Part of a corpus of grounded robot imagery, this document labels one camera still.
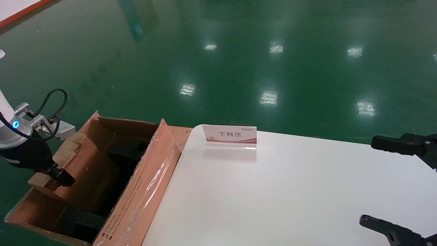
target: cardboard piece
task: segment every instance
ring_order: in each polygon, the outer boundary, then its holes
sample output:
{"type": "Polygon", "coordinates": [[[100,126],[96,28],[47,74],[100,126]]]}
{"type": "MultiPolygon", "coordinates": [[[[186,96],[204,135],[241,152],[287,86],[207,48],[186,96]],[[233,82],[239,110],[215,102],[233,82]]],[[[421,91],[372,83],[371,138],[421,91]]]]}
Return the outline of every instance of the cardboard piece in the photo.
{"type": "Polygon", "coordinates": [[[190,131],[188,128],[172,129],[164,120],[157,125],[105,118],[95,112],[53,157],[59,161],[59,166],[76,178],[72,187],[57,187],[45,175],[36,174],[29,180],[34,188],[9,212],[5,222],[70,245],[90,245],[60,234],[66,207],[91,212],[99,208],[99,202],[110,190],[117,173],[116,166],[106,157],[108,149],[126,139],[151,139],[129,183],[93,242],[94,246],[139,246],[190,131]],[[178,132],[180,140],[176,141],[172,132],[178,132]]]}

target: name card sign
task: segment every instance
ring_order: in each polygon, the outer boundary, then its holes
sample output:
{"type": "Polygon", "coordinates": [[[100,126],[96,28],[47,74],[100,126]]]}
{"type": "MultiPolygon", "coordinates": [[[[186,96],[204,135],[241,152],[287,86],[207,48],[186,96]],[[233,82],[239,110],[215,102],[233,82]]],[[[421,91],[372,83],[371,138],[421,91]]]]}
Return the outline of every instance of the name card sign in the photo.
{"type": "Polygon", "coordinates": [[[257,127],[202,125],[207,146],[257,148],[257,127]]]}

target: green epoxy floor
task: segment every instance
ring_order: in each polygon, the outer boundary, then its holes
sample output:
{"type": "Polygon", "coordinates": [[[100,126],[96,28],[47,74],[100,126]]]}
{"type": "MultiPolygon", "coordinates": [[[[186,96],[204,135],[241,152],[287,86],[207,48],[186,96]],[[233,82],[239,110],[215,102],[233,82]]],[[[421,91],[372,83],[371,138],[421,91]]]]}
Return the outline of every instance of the green epoxy floor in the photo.
{"type": "MultiPolygon", "coordinates": [[[[34,109],[67,90],[77,127],[98,110],[369,144],[437,132],[436,22],[434,0],[63,0],[2,31],[0,88],[34,109]]],[[[32,173],[0,164],[3,217],[32,173]]],[[[0,245],[60,244],[1,222],[0,245]]]]}

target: black cable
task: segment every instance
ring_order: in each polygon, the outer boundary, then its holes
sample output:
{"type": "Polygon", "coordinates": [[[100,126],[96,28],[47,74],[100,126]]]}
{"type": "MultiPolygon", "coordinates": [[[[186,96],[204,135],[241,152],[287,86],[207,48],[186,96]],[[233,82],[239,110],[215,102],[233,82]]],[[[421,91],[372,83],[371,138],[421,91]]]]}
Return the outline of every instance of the black cable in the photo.
{"type": "Polygon", "coordinates": [[[42,137],[32,137],[32,136],[28,136],[28,135],[26,135],[26,134],[20,132],[19,130],[13,128],[13,127],[9,124],[9,122],[4,118],[2,112],[0,112],[0,120],[1,120],[1,122],[3,122],[3,124],[4,124],[5,126],[7,126],[7,127],[8,127],[9,129],[11,129],[13,132],[15,132],[16,134],[18,134],[18,135],[20,135],[20,136],[22,136],[22,137],[25,137],[25,138],[30,139],[30,140],[36,140],[36,141],[47,141],[47,140],[53,138],[53,137],[55,136],[55,134],[58,132],[58,130],[59,130],[59,118],[58,118],[56,115],[55,115],[53,118],[56,119],[57,124],[56,124],[55,130],[52,132],[52,134],[51,134],[50,136],[45,137],[45,138],[42,138],[42,137]]]}
{"type": "Polygon", "coordinates": [[[31,118],[35,118],[39,113],[41,113],[42,109],[45,107],[45,105],[46,105],[47,101],[49,100],[50,96],[51,96],[54,92],[56,92],[56,91],[61,91],[62,93],[64,93],[64,102],[62,103],[62,105],[60,106],[60,108],[59,108],[59,109],[58,109],[54,114],[52,114],[51,116],[49,116],[49,117],[47,118],[48,121],[50,121],[51,119],[53,119],[56,115],[59,114],[59,112],[61,112],[61,111],[64,109],[65,104],[67,104],[67,99],[68,99],[67,92],[64,91],[64,90],[62,90],[62,89],[59,89],[59,88],[58,88],[58,89],[53,89],[53,90],[51,90],[51,91],[47,94],[47,96],[45,96],[45,99],[44,99],[44,101],[42,102],[41,107],[39,107],[39,109],[38,109],[34,114],[32,114],[32,113],[30,113],[30,112],[26,112],[26,114],[27,114],[28,116],[30,116],[31,118]]]}

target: white table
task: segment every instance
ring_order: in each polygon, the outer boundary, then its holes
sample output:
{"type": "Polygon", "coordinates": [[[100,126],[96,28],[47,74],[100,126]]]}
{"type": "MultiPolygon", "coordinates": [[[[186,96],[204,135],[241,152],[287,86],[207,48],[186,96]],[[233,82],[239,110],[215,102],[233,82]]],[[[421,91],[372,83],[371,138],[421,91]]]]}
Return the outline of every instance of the white table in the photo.
{"type": "Polygon", "coordinates": [[[46,2],[49,0],[0,0],[0,28],[46,2]]]}
{"type": "Polygon", "coordinates": [[[416,156],[258,132],[258,149],[206,147],[193,129],[143,246],[389,246],[368,214],[437,233],[437,174],[416,156]]]}

